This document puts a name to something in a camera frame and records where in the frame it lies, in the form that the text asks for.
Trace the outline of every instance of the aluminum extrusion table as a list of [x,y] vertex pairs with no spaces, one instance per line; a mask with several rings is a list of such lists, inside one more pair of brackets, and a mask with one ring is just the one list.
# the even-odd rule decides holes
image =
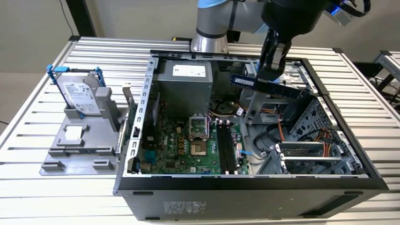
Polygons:
[[[130,83],[137,101],[150,49],[188,51],[189,43],[82,37],[66,43],[53,65],[84,69],[98,66],[112,88],[112,99],[125,105],[120,87]],[[229,53],[257,55],[260,45],[230,44]],[[400,224],[398,114],[342,53],[329,48],[293,47],[288,57],[309,59],[389,192],[328,219],[164,221],[165,224]],[[0,136],[0,224],[145,224],[136,221],[124,199],[112,196],[114,175],[40,176],[40,163],[64,119],[64,105],[44,75]]]
[[374,63],[381,64],[393,78],[400,81],[400,52],[381,51]]

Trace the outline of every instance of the blue clip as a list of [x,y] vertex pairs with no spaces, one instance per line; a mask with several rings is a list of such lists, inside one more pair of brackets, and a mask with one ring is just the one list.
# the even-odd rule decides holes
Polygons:
[[56,78],[54,78],[54,74],[53,74],[53,72],[52,72],[52,64],[49,64],[46,67],[45,67],[45,69],[46,69],[46,74],[49,75],[49,78],[50,78],[50,81],[52,81],[52,83],[54,84],[54,85],[57,85],[57,80],[56,80]]
[[94,72],[97,73],[101,87],[105,87],[105,82],[104,82],[104,77],[102,77],[102,70],[98,67],[96,67]]
[[66,73],[69,71],[69,67],[56,67],[53,71],[56,73]]
[[64,99],[65,104],[66,104],[66,108],[70,109],[70,106],[69,106],[69,104],[68,104],[66,98],[65,98],[65,96],[62,95],[62,91],[61,91],[61,89],[60,89],[60,86],[58,86],[58,83],[57,83],[57,79],[56,79],[54,74],[53,74],[53,72],[52,72],[52,67],[53,67],[52,64],[49,64],[49,65],[45,67],[45,69],[46,69],[46,74],[49,75],[49,78],[50,78],[50,80],[52,80],[52,83],[53,83],[53,84],[57,86],[57,88],[58,88],[60,94],[61,94],[62,99]]

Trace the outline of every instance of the sticker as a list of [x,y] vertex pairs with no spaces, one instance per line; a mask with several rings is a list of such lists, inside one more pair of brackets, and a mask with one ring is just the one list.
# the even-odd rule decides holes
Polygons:
[[172,76],[205,77],[205,66],[174,65]]
[[206,201],[164,201],[165,214],[202,214]]
[[65,153],[80,153],[78,150],[65,150],[64,152],[65,152]]
[[241,84],[248,85],[248,86],[253,86],[254,85],[253,81],[246,81],[246,80],[242,80],[240,78],[234,78],[234,82],[236,83],[241,83]]
[[74,109],[85,115],[98,115],[96,99],[90,87],[85,83],[65,82],[65,92]]
[[237,109],[237,111],[236,111],[236,114],[238,115],[238,116],[241,116],[241,114],[242,114],[242,108],[241,107],[238,107],[238,109]]
[[81,126],[66,126],[65,140],[80,140],[81,139]]

